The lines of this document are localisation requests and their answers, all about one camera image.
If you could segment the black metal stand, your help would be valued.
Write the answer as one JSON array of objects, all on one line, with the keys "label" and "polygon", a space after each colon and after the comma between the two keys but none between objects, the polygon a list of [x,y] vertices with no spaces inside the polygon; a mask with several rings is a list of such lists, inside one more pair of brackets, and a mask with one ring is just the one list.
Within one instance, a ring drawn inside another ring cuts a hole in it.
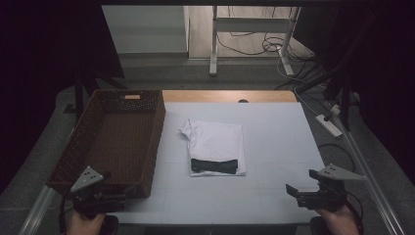
[{"label": "black metal stand", "polygon": [[65,114],[75,114],[76,120],[80,120],[84,110],[84,95],[83,91],[86,91],[88,95],[99,89],[100,86],[97,82],[98,79],[103,80],[110,86],[117,89],[126,89],[126,86],[116,81],[110,76],[103,74],[92,75],[92,74],[78,74],[74,80],[74,98],[73,104],[68,104],[64,110]]},{"label": "black metal stand", "polygon": [[325,74],[313,79],[306,85],[296,88],[295,93],[299,95],[328,79],[330,79],[330,82],[323,92],[323,97],[326,100],[333,100],[338,95],[341,95],[340,121],[346,131],[350,131],[348,123],[350,106],[350,82],[349,77],[346,74],[346,65],[339,64],[335,66],[332,70],[329,70]]}]

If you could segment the white and black shirt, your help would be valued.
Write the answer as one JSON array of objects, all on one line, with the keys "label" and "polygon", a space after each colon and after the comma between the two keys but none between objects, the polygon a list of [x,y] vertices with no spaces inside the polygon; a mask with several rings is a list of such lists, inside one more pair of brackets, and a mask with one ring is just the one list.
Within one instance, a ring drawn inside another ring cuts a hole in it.
[{"label": "white and black shirt", "polygon": [[247,174],[241,124],[188,119],[179,131],[187,139],[192,177]]}]

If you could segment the person's left hand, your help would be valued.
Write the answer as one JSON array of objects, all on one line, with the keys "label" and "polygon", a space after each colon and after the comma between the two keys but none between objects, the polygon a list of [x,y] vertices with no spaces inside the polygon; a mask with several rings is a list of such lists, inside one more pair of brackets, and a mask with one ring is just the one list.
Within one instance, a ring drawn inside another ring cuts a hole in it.
[{"label": "person's left hand", "polygon": [[67,235],[99,235],[106,215],[98,213],[93,219],[88,219],[78,211],[72,211],[69,218]]}]

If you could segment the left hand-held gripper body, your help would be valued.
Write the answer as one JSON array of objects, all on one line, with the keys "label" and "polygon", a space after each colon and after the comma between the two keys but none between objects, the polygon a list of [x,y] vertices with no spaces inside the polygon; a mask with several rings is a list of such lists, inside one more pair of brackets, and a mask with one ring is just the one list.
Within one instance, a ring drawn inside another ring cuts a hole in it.
[{"label": "left hand-held gripper body", "polygon": [[98,213],[118,212],[124,209],[124,194],[106,194],[104,192],[103,173],[90,165],[83,170],[70,187],[74,195],[73,208],[88,218]]}]

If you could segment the brown woven basket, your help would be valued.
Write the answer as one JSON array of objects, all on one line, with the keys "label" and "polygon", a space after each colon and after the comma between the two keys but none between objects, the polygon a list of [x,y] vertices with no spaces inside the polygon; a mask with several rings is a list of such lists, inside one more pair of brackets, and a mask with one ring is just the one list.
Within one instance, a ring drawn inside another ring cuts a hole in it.
[{"label": "brown woven basket", "polygon": [[134,199],[151,195],[165,117],[159,90],[97,90],[75,126],[47,185],[64,193],[89,165],[108,194],[137,186]]}]

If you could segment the black curtain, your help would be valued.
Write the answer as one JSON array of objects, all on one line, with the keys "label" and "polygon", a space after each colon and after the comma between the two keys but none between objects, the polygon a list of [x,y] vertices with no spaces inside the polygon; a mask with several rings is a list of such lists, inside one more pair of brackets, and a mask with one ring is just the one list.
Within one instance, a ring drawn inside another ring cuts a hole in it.
[{"label": "black curtain", "polygon": [[346,49],[370,12],[375,19],[345,74],[329,83],[332,99],[348,80],[360,114],[415,184],[415,0],[376,0],[367,7],[303,7],[295,39],[322,59],[327,70]]},{"label": "black curtain", "polygon": [[105,0],[0,0],[0,194],[55,109],[81,77],[123,70],[103,11]]}]

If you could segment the white power strip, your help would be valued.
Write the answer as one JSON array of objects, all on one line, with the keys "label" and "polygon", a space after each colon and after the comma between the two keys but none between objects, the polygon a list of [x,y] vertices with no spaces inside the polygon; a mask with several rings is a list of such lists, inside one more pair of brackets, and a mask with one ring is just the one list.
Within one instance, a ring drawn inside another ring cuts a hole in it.
[{"label": "white power strip", "polygon": [[334,138],[341,137],[343,133],[324,115],[319,115],[315,118]]}]

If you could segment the person's right hand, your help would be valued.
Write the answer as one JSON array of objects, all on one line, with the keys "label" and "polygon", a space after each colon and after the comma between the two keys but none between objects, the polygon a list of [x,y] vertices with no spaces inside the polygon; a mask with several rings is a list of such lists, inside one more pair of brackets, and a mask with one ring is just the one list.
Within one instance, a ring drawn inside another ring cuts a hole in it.
[{"label": "person's right hand", "polygon": [[343,206],[338,211],[316,211],[325,221],[328,230],[333,235],[359,235],[352,212]]}]

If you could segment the person's dark leg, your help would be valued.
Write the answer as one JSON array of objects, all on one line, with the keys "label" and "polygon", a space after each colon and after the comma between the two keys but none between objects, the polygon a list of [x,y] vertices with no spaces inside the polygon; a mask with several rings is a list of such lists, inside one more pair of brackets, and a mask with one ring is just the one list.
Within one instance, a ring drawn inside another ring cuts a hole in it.
[{"label": "person's dark leg", "polygon": [[326,223],[321,216],[315,216],[309,221],[312,235],[326,235]]},{"label": "person's dark leg", "polygon": [[107,215],[101,228],[101,235],[116,235],[118,227],[118,218],[114,215]]}]

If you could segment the light grey panel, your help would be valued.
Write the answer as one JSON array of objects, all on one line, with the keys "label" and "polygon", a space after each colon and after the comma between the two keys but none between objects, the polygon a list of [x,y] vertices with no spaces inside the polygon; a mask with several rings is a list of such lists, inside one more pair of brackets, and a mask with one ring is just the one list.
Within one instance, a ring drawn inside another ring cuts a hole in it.
[{"label": "light grey panel", "polygon": [[187,53],[185,6],[103,6],[119,54]]}]

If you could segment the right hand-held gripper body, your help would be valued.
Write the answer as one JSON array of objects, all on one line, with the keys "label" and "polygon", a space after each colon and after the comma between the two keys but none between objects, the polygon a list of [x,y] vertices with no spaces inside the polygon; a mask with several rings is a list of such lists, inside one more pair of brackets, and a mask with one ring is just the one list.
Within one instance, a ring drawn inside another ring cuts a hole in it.
[{"label": "right hand-held gripper body", "polygon": [[319,189],[315,192],[298,192],[297,202],[300,208],[308,210],[326,210],[335,212],[346,204],[346,180],[364,180],[364,176],[329,164],[317,170],[321,175],[317,181]]}]

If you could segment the white table mat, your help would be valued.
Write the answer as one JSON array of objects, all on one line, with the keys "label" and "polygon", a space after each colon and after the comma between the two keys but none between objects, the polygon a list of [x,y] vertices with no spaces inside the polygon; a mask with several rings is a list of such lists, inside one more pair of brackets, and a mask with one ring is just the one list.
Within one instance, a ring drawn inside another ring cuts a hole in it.
[{"label": "white table mat", "polygon": [[[242,125],[246,175],[191,176],[179,131],[188,119]],[[298,103],[170,102],[151,195],[127,201],[118,218],[146,225],[303,224],[315,213],[299,208],[286,187],[316,190],[308,173],[323,166]]]}]

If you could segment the white metal stand frame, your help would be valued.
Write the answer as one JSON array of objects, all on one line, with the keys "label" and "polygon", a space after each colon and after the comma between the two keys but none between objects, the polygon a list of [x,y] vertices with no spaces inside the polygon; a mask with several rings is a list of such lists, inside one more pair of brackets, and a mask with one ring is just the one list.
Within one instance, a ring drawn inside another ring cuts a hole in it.
[{"label": "white metal stand frame", "polygon": [[212,33],[211,50],[209,58],[209,74],[216,76],[217,73],[217,33],[218,32],[260,32],[260,33],[284,33],[285,37],[279,49],[279,57],[286,75],[293,75],[293,69],[288,59],[288,47],[292,38],[300,7],[294,7],[286,19],[275,18],[219,18],[217,7],[212,7]]}]

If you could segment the aluminium rail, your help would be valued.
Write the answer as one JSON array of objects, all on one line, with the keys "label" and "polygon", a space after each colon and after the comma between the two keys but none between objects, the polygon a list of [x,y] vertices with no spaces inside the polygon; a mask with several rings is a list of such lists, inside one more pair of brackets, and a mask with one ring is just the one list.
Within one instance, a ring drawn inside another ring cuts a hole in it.
[{"label": "aluminium rail", "polygon": [[32,205],[18,235],[35,235],[55,196],[55,191],[44,185]]},{"label": "aluminium rail", "polygon": [[390,201],[388,200],[384,191],[377,182],[375,175],[373,174],[369,164],[367,163],[365,156],[358,147],[354,137],[342,125],[340,125],[340,130],[344,134],[346,145],[350,149],[356,167],[359,169],[359,172],[365,178],[366,188],[369,194],[371,195],[373,201],[375,202],[380,216],[384,224],[386,225],[389,233],[391,235],[406,235],[404,229],[402,228],[396,216],[395,211],[392,208]]}]

